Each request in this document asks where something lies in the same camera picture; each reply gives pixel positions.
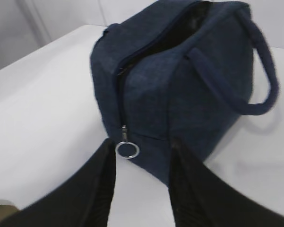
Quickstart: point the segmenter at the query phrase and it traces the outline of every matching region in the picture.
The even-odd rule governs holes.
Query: white surface
[[[251,5],[254,21],[272,47],[284,48],[284,0],[242,0]]]
[[[84,26],[0,71],[0,200],[33,203],[76,172],[106,135],[89,72],[104,28]],[[275,109],[243,117],[208,160],[226,182],[284,214],[284,50],[273,49],[282,92]],[[258,61],[253,102],[267,94]],[[111,226],[174,226],[167,188],[117,163]]]

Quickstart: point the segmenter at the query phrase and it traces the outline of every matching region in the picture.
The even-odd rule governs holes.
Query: denim bag
[[[170,140],[204,161],[240,115],[269,111],[279,86],[268,45],[243,2],[159,0],[95,44],[91,69],[116,151],[168,184]],[[252,93],[253,48],[270,83]]]

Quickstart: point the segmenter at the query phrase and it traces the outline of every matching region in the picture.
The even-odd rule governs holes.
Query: handbag
[[[169,196],[176,227],[284,227],[283,216],[228,186],[180,139],[171,146]],[[105,140],[65,183],[0,227],[106,227],[116,180],[114,149]],[[124,226],[123,221],[111,226]]]
[[[273,59],[250,18],[243,2],[159,0],[104,31],[91,71],[117,153],[168,184],[171,138],[204,161],[239,116],[273,107]],[[253,49],[270,83],[261,104],[248,103]]]

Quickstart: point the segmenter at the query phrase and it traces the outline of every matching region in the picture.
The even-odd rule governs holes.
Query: key ring
[[[131,146],[133,146],[133,147],[135,148],[135,150],[136,150],[135,154],[130,155],[130,156],[123,156],[123,155],[121,155],[121,154],[119,153],[119,148],[120,148],[121,146],[123,146],[123,145],[131,145]],[[117,146],[115,147],[115,152],[116,152],[118,155],[120,155],[122,158],[124,158],[124,159],[133,159],[133,158],[137,157],[137,156],[140,154],[140,148],[139,148],[138,145],[135,144],[135,143],[123,141],[123,142],[120,142],[120,143],[117,144]]]

